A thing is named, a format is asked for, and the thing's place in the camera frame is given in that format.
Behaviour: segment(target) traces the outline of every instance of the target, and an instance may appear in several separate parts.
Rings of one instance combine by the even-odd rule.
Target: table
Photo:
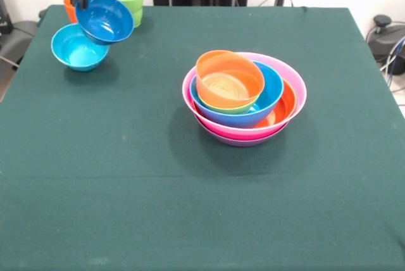
[[[146,7],[90,73],[51,6],[0,106],[1,270],[404,270],[405,122],[347,9]],[[207,135],[183,77],[275,56],[308,100],[264,145]]]

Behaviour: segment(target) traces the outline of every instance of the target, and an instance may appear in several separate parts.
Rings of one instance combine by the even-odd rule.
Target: stacked bowls
[[[70,2],[64,0],[65,6]],[[89,0],[86,9],[79,3],[75,10],[66,7],[71,21],[52,38],[51,48],[56,59],[72,70],[88,72],[100,65],[109,46],[128,39],[134,30],[129,9],[118,0]]]
[[[306,86],[286,63],[256,53],[203,54],[182,86],[183,98],[209,134],[253,146],[286,128],[303,108]]]

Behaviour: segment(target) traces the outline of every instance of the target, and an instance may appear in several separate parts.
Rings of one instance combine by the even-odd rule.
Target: plastic bowl
[[[52,38],[52,52],[73,70],[88,72],[107,56],[109,47],[97,45],[83,33],[79,24],[70,24],[57,31]]]
[[[196,67],[197,92],[208,108],[243,113],[265,88],[260,69],[231,51],[209,51],[198,58]]]
[[[278,101],[276,107],[274,107],[273,111],[261,122],[259,122],[257,125],[255,125],[253,128],[258,129],[258,128],[263,128],[263,127],[270,127],[272,125],[276,125],[279,122],[284,121],[288,117],[291,116],[291,114],[294,112],[296,108],[296,94],[294,90],[292,89],[291,85],[287,81],[284,82],[284,92],[281,97],[281,99]],[[194,109],[202,116],[204,116],[200,110],[197,108],[196,104],[193,104]],[[231,140],[243,140],[239,139],[238,136],[235,136],[234,134],[224,132],[224,133],[216,133],[213,132],[216,135],[231,139]]]
[[[254,53],[239,53],[239,54],[242,54],[243,56],[248,57],[251,60],[259,61],[272,67],[280,74],[280,76],[284,80],[286,80],[292,86],[297,97],[297,105],[290,117],[269,127],[258,127],[251,129],[227,127],[219,123],[212,122],[211,120],[199,114],[193,107],[192,103],[193,101],[190,95],[189,88],[192,78],[196,74],[195,67],[192,68],[184,78],[182,87],[183,99],[186,105],[193,112],[193,114],[195,114],[198,117],[198,119],[200,119],[204,123],[204,125],[208,127],[211,131],[213,131],[215,134],[220,134],[223,136],[230,135],[232,136],[233,139],[237,140],[255,140],[264,138],[266,136],[272,135],[274,132],[280,129],[281,126],[283,126],[285,123],[289,122],[291,119],[297,116],[297,114],[302,110],[302,108],[305,105],[307,96],[306,86],[301,76],[291,66],[285,64],[284,62],[278,59],[272,58],[270,56],[265,56],[263,54],[254,54]]]
[[[76,4],[76,17],[88,37],[101,45],[127,39],[134,30],[134,18],[118,0],[89,0],[87,9]]]
[[[267,137],[264,138],[260,138],[260,139],[256,139],[256,140],[235,140],[235,139],[231,139],[231,138],[226,138],[223,137],[221,135],[215,134],[214,132],[212,132],[211,130],[209,130],[209,128],[207,128],[200,119],[198,119],[198,117],[196,117],[198,123],[200,123],[200,126],[207,132],[209,133],[211,136],[213,136],[215,139],[217,139],[218,141],[221,141],[225,144],[228,144],[230,146],[240,146],[240,147],[247,147],[247,146],[257,146],[258,144],[262,144],[264,142],[266,142],[267,140],[273,138],[274,136],[276,136],[278,133],[280,133],[286,126],[288,123],[285,123],[278,131],[276,131],[274,134],[269,135]]]
[[[205,107],[198,97],[196,77],[194,77],[190,85],[190,93],[199,111],[206,118],[229,127],[253,127],[266,118],[274,109],[278,100],[280,100],[284,90],[284,83],[280,75],[274,71],[274,69],[260,62],[255,62],[255,64],[263,73],[266,85],[258,100],[250,107],[248,113],[229,115]]]

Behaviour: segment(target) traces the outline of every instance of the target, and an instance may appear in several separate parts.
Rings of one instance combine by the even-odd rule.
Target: blue bowl
[[[265,89],[247,113],[231,115],[218,113],[207,108],[198,97],[196,76],[194,76],[190,85],[190,93],[199,111],[211,121],[228,127],[254,127],[265,119],[280,100],[284,91],[284,83],[281,76],[274,69],[260,62],[254,61],[254,64],[260,68],[265,77]]]
[[[87,9],[77,3],[76,18],[86,35],[101,45],[123,41],[134,30],[134,18],[119,0],[89,0]]]
[[[52,38],[51,48],[56,59],[80,72],[97,67],[109,50],[108,46],[97,45],[89,40],[79,24],[59,29]]]

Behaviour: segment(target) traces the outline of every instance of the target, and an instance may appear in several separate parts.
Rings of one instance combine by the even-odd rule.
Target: orange cup
[[[69,20],[72,23],[77,23],[75,7],[70,4],[70,0],[63,0],[63,5],[65,5],[65,10],[68,14]]]
[[[265,88],[260,69],[231,51],[209,51],[198,58],[196,67],[198,96],[207,107],[248,108]]]

